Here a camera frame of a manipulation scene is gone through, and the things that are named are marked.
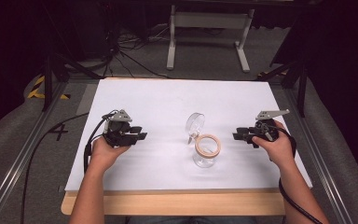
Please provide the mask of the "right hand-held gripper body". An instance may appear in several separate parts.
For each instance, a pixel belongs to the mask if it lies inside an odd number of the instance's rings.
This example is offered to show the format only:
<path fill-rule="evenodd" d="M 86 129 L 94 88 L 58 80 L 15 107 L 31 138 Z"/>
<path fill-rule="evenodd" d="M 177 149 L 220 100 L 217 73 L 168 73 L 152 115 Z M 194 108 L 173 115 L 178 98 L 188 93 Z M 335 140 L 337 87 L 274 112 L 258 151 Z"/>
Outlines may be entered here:
<path fill-rule="evenodd" d="M 279 138 L 274 118 L 289 114 L 290 110 L 274 110 L 261 111 L 255 118 L 256 123 L 254 127 L 250 128 L 250 133 L 269 142 L 274 142 Z"/>

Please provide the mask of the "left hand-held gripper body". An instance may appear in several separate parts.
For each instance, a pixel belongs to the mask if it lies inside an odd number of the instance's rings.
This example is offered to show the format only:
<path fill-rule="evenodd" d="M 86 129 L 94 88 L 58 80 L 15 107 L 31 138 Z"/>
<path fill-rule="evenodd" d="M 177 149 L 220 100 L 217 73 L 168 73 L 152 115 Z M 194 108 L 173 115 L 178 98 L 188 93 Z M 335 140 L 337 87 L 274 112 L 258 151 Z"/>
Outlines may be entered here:
<path fill-rule="evenodd" d="M 124 110 L 114 110 L 103 116 L 105 120 L 103 138 L 111 147 L 135 145 L 138 135 L 131 132 L 131 117 Z"/>

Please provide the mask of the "person's left hand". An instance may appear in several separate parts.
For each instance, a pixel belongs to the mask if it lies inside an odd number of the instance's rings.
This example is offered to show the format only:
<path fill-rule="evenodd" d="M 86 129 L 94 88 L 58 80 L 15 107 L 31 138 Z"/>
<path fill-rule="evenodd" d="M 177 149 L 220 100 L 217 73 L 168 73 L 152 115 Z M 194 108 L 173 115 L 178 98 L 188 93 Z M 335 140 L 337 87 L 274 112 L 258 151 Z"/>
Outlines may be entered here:
<path fill-rule="evenodd" d="M 89 170 L 93 173 L 103 174 L 130 147 L 111 147 L 103 137 L 93 142 Z"/>

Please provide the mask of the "person's right hand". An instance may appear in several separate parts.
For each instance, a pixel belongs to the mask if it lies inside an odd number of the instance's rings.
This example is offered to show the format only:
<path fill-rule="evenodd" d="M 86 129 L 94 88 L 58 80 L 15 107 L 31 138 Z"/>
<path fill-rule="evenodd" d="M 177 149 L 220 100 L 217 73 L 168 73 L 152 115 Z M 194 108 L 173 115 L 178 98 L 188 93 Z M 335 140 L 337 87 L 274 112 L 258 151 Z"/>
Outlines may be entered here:
<path fill-rule="evenodd" d="M 279 132 L 279 138 L 274 142 L 269 142 L 257 136 L 254 136 L 252 140 L 255 144 L 267 151 L 271 161 L 274 162 L 281 171 L 296 167 L 292 145 L 289 137 L 285 133 Z"/>

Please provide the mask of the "glass clip-top jar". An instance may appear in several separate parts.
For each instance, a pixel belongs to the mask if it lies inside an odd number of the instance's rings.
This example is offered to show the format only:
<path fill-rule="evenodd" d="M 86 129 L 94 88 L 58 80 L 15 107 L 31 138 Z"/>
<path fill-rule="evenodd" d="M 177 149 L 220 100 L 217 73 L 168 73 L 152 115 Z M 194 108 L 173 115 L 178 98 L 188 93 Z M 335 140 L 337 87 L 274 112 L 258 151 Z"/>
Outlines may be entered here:
<path fill-rule="evenodd" d="M 187 143 L 194 144 L 193 162 L 200 168 L 214 166 L 216 158 L 221 152 L 221 141 L 213 134 L 201 133 L 205 123 L 205 116 L 193 113 L 186 121 L 185 131 L 188 134 Z"/>

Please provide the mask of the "white table sheet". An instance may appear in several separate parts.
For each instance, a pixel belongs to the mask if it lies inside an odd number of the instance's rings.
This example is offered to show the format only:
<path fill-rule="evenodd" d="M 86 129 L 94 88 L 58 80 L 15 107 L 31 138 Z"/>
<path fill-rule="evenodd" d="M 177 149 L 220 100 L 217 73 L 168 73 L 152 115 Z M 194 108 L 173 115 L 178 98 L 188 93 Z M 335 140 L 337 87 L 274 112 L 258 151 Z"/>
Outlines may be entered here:
<path fill-rule="evenodd" d="M 83 155 L 92 133 L 103 131 L 103 115 L 123 109 L 146 138 L 122 154 L 104 175 L 107 190 L 275 189 L 279 170 L 267 152 L 234 139 L 239 127 L 255 124 L 278 105 L 266 82 L 104 79 L 96 90 L 66 188 L 76 191 L 84 175 Z M 203 133 L 222 144 L 215 164 L 200 168 L 186 121 L 198 112 Z"/>

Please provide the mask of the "black stand legs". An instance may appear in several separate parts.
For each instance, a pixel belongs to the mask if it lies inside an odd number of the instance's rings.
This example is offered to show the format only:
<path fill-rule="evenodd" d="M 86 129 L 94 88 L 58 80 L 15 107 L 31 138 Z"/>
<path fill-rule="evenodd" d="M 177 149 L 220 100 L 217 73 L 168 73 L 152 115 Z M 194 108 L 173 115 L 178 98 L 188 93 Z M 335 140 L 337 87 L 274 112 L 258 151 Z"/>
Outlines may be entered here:
<path fill-rule="evenodd" d="M 45 100 L 43 111 L 47 111 L 53 103 L 53 100 L 58 98 L 57 92 L 53 88 L 53 78 L 58 80 L 59 84 L 65 84 L 68 82 L 70 75 L 66 65 L 69 64 L 77 72 L 84 74 L 91 79 L 103 79 L 103 77 L 92 72 L 87 67 L 80 63 L 71 60 L 65 55 L 60 53 L 51 53 L 47 57 L 45 63 Z"/>
<path fill-rule="evenodd" d="M 298 83 L 296 108 L 299 115 L 305 117 L 305 93 L 307 87 L 307 69 L 303 61 L 293 61 L 288 64 L 279 66 L 269 72 L 262 72 L 256 77 L 256 81 L 267 81 L 279 74 L 285 72 L 284 78 L 281 81 L 281 86 L 284 89 L 292 89 Z"/>

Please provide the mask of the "wooden table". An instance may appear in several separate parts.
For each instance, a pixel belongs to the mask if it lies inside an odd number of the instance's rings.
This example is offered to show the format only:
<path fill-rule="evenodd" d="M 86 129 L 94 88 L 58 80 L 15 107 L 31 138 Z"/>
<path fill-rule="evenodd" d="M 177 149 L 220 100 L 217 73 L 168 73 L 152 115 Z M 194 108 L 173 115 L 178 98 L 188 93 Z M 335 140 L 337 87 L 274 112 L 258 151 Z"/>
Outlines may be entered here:
<path fill-rule="evenodd" d="M 283 198 L 277 189 L 130 190 L 103 193 L 85 211 L 113 216 L 282 216 Z"/>

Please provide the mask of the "yellow black floor tape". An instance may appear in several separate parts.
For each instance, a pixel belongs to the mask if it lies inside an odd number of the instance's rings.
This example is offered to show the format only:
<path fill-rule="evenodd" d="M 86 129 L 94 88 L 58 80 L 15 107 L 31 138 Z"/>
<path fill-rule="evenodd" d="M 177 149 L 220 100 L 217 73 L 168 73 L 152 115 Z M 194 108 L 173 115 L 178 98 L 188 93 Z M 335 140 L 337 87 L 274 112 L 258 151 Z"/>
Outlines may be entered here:
<path fill-rule="evenodd" d="M 40 75 L 39 78 L 35 81 L 33 87 L 31 88 L 30 92 L 28 93 L 28 98 L 38 98 L 38 99 L 44 99 L 45 94 L 40 92 L 39 89 L 42 87 L 45 81 L 45 76 Z"/>

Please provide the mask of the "grey metal floor rail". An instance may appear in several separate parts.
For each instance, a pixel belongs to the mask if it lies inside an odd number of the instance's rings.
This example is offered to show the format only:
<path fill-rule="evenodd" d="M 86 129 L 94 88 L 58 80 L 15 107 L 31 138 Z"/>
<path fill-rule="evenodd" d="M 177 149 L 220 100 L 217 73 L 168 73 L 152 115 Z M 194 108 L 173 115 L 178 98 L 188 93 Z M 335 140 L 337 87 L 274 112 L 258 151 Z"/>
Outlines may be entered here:
<path fill-rule="evenodd" d="M 348 209 L 345 203 L 343 202 L 341 195 L 337 189 L 336 182 L 334 178 L 331 176 L 327 164 L 324 161 L 323 155 L 321 154 L 321 151 L 317 146 L 317 143 L 310 131 L 310 127 L 306 122 L 306 120 L 300 116 L 300 113 L 297 110 L 295 95 L 290 90 L 284 90 L 283 92 L 289 102 L 289 105 L 292 107 L 292 113 L 296 117 L 296 122 L 298 123 L 302 133 L 305 135 L 307 145 L 310 148 L 311 160 L 316 168 L 318 176 L 324 187 L 324 191 L 336 215 L 337 223 L 353 224 Z"/>
<path fill-rule="evenodd" d="M 49 98 L 45 99 L 48 103 L 47 108 L 39 113 L 32 130 L 29 132 L 18 156 L 16 157 L 16 160 L 14 160 L 13 164 L 8 169 L 5 178 L 0 185 L 0 211 L 21 177 L 21 173 L 31 157 L 32 150 L 41 136 L 42 129 L 44 128 L 54 106 L 59 102 L 66 86 L 66 82 L 58 82 L 56 87 L 50 93 Z"/>

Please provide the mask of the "white metal table frame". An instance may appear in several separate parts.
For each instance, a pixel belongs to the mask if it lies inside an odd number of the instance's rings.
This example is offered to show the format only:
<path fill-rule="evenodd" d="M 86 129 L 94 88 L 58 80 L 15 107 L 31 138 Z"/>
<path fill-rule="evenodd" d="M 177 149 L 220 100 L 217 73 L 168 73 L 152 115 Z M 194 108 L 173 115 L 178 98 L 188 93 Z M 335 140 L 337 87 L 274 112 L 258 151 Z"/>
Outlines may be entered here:
<path fill-rule="evenodd" d="M 234 43 L 234 47 L 237 51 L 242 71 L 248 73 L 250 66 L 245 55 L 244 45 L 251 28 L 254 14 L 255 11 L 253 9 L 249 9 L 244 14 L 181 12 L 177 10 L 175 5 L 172 5 L 169 21 L 170 44 L 166 68 L 168 70 L 173 70 L 174 68 L 176 28 L 217 28 L 241 30 L 241 38 Z"/>

